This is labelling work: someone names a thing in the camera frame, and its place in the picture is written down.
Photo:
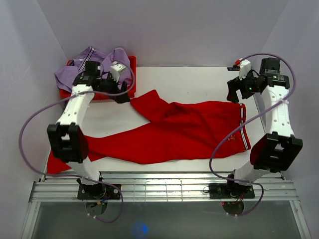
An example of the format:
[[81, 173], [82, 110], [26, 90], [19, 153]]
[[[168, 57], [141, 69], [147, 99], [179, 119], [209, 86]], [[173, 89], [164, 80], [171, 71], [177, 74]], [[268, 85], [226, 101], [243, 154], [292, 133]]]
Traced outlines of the red trousers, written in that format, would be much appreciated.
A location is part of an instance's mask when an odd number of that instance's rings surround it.
[[251, 148], [244, 104], [168, 103], [156, 90], [131, 99], [148, 123], [114, 135], [87, 136], [91, 161], [111, 157], [141, 165], [171, 160], [226, 158]]

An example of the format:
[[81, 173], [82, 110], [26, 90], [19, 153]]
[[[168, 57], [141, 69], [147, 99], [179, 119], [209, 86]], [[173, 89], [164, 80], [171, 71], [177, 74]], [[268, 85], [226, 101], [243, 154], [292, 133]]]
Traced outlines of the aluminium table edge rail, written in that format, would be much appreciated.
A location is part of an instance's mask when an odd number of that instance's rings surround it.
[[[200, 202], [209, 201], [208, 185], [226, 181], [212, 173], [103, 173], [111, 184], [120, 184], [125, 202]], [[279, 173], [257, 181], [264, 187], [264, 201], [295, 201], [294, 184]], [[75, 202], [79, 184], [74, 177], [47, 176], [35, 182], [31, 202]]]

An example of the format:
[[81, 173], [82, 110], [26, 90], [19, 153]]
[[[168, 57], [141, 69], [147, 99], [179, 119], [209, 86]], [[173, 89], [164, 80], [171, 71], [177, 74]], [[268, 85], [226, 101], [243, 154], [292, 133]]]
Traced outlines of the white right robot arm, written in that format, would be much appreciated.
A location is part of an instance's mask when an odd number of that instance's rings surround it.
[[237, 92], [243, 99], [259, 93], [265, 106], [265, 135], [252, 147], [250, 159], [241, 168], [234, 170], [234, 179], [225, 185], [231, 198], [238, 197], [243, 187], [269, 173], [286, 171], [303, 147], [303, 141], [292, 130], [288, 100], [290, 80], [280, 73], [278, 58], [262, 59], [258, 74], [254, 74], [248, 60], [239, 59], [235, 66], [239, 76], [228, 81], [227, 100], [238, 103]]

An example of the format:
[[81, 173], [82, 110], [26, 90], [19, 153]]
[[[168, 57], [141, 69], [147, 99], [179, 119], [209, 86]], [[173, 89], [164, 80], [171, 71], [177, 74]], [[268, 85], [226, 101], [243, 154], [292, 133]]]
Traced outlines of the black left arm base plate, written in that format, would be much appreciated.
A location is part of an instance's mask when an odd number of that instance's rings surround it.
[[117, 187], [114, 188], [109, 185], [104, 184], [94, 184], [94, 185], [79, 185], [77, 199], [78, 200], [102, 200], [102, 199], [110, 199], [110, 200], [118, 200], [120, 199], [119, 190], [121, 188], [121, 184], [115, 184]]

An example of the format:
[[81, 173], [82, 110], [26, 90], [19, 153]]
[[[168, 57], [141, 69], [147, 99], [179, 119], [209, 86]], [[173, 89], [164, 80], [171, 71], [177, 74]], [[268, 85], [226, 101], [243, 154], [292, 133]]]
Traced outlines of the purple shirt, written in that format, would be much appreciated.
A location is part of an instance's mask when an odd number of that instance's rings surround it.
[[126, 66], [130, 66], [128, 55], [121, 47], [113, 49], [108, 54], [94, 47], [88, 47], [78, 56], [73, 58], [68, 65], [54, 73], [57, 87], [67, 92], [71, 92], [75, 77], [85, 70], [85, 63], [87, 61], [99, 62], [101, 64], [102, 71], [104, 72], [110, 70], [113, 62], [122, 62]]

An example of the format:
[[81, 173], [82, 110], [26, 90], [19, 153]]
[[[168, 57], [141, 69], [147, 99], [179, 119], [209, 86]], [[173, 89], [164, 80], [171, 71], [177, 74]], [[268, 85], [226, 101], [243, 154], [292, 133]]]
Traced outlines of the small dark table label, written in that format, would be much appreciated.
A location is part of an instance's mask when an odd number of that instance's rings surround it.
[[228, 71], [237, 71], [237, 69], [234, 68], [234, 67], [227, 67], [227, 70], [228, 70]]

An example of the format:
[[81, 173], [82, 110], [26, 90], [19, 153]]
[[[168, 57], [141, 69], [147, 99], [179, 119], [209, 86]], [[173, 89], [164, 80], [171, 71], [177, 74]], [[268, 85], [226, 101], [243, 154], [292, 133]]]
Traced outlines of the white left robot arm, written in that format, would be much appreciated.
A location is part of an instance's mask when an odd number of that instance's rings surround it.
[[87, 61], [84, 71], [75, 76], [71, 96], [61, 117], [47, 127], [54, 157], [74, 170], [79, 176], [78, 182], [95, 199], [105, 195], [106, 187], [100, 183], [101, 173], [92, 167], [88, 142], [81, 126], [95, 94], [106, 95], [118, 103], [130, 99], [128, 92], [133, 84], [120, 82], [120, 76], [126, 72], [132, 73], [132, 70], [121, 61], [113, 62], [109, 71], [104, 71], [99, 62]]

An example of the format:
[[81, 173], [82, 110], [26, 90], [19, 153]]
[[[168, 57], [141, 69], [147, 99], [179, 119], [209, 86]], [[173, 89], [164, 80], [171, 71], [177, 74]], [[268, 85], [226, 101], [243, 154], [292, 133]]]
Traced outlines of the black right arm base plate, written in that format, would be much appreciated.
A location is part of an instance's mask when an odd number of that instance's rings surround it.
[[255, 198], [253, 186], [243, 186], [234, 182], [211, 183], [208, 185], [208, 193], [210, 199]]

